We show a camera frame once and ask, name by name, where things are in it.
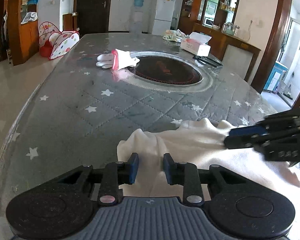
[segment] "bowl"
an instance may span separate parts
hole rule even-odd
[[[219,26],[217,26],[217,25],[212,25],[212,29],[214,29],[214,30],[218,30],[218,29],[220,29],[220,27]]]

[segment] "refrigerator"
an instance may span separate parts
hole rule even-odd
[[[176,0],[157,0],[150,24],[150,33],[163,36],[171,27],[174,4]]]

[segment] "tissue box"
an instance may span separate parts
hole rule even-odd
[[[180,48],[202,57],[207,57],[210,52],[209,45],[202,44],[201,42],[191,38],[183,38],[181,40]]]

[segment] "wooden counter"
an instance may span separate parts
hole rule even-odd
[[[244,78],[246,82],[248,81],[261,49],[258,49],[239,38],[222,33],[220,30],[214,30],[210,27],[202,26],[200,24],[194,24],[193,32],[204,33],[212,37],[208,42],[208,45],[211,47],[210,53],[221,61],[223,60],[228,45],[252,53],[252,59]]]

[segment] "mop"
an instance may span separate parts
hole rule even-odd
[[[290,79],[290,85],[288,87],[288,92],[284,92],[283,95],[291,100],[293,100],[293,98],[291,97],[291,85],[292,85],[292,80],[293,80],[293,77],[294,77],[294,72],[292,72],[292,76],[291,76],[291,79]]]

